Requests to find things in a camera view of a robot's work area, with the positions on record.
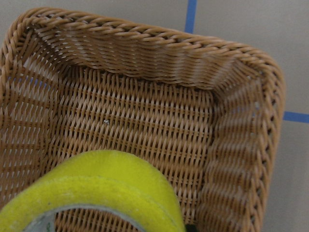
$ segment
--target woven basket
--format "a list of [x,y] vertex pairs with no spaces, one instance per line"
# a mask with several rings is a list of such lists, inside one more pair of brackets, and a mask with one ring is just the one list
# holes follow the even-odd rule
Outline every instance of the woven basket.
[[[63,160],[117,149],[158,168],[200,232],[259,232],[285,85],[240,43],[61,9],[27,11],[0,51],[0,208]],[[59,212],[58,232],[137,231]]]

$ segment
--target gray floor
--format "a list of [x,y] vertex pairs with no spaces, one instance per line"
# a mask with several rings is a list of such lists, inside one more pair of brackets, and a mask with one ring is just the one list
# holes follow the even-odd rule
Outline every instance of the gray floor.
[[[0,0],[0,42],[19,14],[53,6],[184,30],[187,0]],[[309,114],[309,0],[198,0],[196,34],[270,53],[287,83],[286,110]],[[283,122],[264,232],[309,228],[309,124]]]

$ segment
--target yellow tape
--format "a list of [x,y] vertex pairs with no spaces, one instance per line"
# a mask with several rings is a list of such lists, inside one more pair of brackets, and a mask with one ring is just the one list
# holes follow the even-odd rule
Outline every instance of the yellow tape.
[[148,162],[125,152],[75,156],[18,194],[0,211],[0,232],[31,231],[36,219],[61,209],[113,212],[145,232],[183,232],[177,197]]

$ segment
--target blue line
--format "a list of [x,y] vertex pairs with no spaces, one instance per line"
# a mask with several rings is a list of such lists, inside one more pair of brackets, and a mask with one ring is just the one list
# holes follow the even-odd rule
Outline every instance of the blue line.
[[184,31],[187,33],[193,33],[196,11],[197,11],[197,0],[188,0],[187,16],[185,19],[185,28],[184,28]]
[[284,116],[283,116],[283,120],[291,121],[291,122],[309,123],[309,115],[285,111]]

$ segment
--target wicker basket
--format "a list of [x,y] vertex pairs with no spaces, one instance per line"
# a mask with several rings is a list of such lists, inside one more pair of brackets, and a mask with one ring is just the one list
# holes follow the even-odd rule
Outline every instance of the wicker basket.
[[[157,167],[200,232],[259,232],[284,95],[277,64],[247,45],[32,9],[0,52],[0,208],[63,160],[108,148]],[[85,209],[55,224],[137,231]]]

